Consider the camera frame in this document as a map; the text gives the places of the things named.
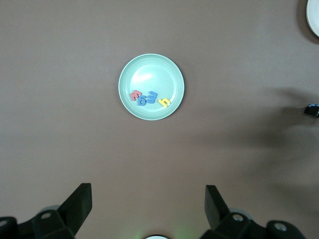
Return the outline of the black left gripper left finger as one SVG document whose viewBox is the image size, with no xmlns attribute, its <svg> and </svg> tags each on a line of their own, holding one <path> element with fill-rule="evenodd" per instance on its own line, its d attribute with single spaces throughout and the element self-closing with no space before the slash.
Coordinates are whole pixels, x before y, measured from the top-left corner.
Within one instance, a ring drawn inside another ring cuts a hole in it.
<svg viewBox="0 0 319 239">
<path fill-rule="evenodd" d="M 18 224 L 15 217 L 1 217 L 2 239 L 74 239 L 92 210 L 92 186 L 82 183 L 58 207 L 45 210 Z"/>
</svg>

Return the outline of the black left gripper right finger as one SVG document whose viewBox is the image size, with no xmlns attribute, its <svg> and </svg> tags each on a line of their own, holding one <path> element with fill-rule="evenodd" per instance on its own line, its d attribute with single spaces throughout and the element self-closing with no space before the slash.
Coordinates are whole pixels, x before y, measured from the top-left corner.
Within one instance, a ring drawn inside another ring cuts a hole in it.
<svg viewBox="0 0 319 239">
<path fill-rule="evenodd" d="M 205 187 L 205 214 L 210 225 L 202 239 L 304 239 L 294 225 L 278 220 L 263 227 L 240 212 L 231 212 L 214 185 Z"/>
</svg>

